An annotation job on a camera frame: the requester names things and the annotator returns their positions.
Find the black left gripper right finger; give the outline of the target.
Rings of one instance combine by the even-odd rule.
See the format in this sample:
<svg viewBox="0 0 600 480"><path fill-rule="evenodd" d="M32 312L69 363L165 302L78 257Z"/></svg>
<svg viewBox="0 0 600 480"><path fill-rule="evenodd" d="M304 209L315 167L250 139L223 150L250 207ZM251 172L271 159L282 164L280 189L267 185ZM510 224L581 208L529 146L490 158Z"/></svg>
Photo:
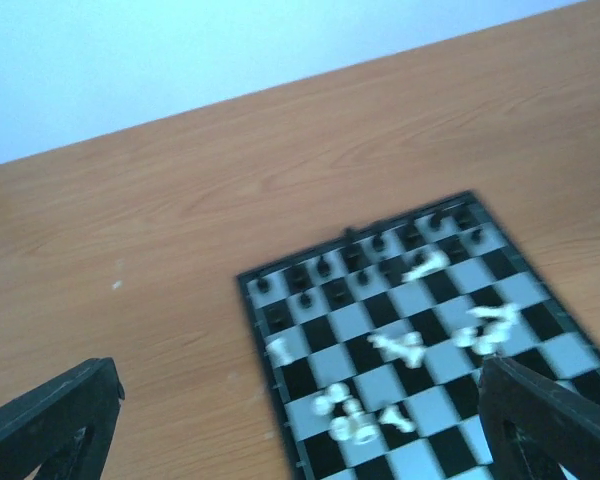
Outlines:
<svg viewBox="0 0 600 480"><path fill-rule="evenodd" d="M515 360L483 361L478 411L497 479L600 479L600 406Z"/></svg>

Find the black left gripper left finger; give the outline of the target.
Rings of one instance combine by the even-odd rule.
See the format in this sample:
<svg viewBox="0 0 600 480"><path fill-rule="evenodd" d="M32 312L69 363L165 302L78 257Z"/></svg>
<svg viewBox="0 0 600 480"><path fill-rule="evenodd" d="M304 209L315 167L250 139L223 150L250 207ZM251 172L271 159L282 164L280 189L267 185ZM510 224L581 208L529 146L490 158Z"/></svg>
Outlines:
<svg viewBox="0 0 600 480"><path fill-rule="evenodd" d="M111 357L91 358L0 407L0 479L99 479L125 399Z"/></svg>

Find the black and grey chessboard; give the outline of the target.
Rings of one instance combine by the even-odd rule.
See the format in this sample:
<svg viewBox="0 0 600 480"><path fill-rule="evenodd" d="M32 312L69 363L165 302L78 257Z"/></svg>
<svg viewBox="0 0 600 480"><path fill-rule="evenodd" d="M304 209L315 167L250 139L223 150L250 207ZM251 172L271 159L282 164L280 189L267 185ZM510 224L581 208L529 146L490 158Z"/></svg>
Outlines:
<svg viewBox="0 0 600 480"><path fill-rule="evenodd" d="M450 265L402 275L430 251ZM492 479L482 349L456 334L516 305L498 351L600 405L600 348L477 194L464 191L241 273L293 479ZM283 337L295 358L274 366Z"/></svg>

